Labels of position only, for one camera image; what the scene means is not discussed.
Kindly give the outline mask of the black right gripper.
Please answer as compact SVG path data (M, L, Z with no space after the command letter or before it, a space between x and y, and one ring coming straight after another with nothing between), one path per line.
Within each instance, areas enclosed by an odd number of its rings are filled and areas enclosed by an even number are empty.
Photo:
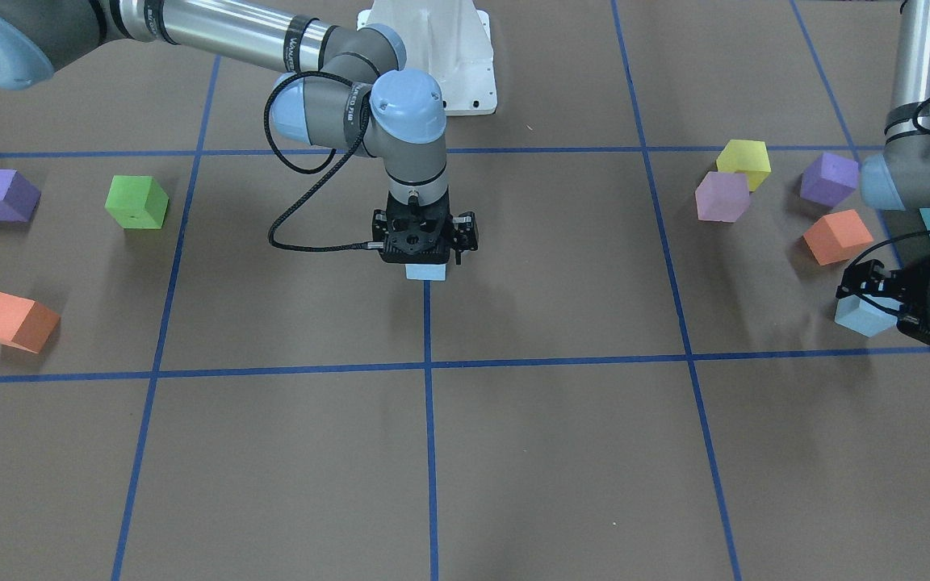
M479 249L475 213L450 212L446 192L432 203L402 203L391 195L373 212L372 243L385 262L401 265L460 265L463 253Z

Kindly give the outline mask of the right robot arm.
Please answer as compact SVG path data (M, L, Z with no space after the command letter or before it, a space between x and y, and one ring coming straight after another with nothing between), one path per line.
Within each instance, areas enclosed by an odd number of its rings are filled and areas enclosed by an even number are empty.
M442 88L407 66L401 37L383 23L358 30L312 15L285 14L244 1L0 1L0 89L23 90L114 40L200 49L277 71L263 106L266 142L275 136L329 149L317 184L270 226L278 229L351 156L383 161L387 202L372 239L346 250L375 251L385 262L445 265L479 247L475 214L450 212Z

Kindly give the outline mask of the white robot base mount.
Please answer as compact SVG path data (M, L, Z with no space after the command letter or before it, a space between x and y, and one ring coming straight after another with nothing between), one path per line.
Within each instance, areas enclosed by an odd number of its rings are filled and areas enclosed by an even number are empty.
M490 18L472 1L373 1L357 27L398 33L407 69L434 77L448 115L491 115L498 107Z

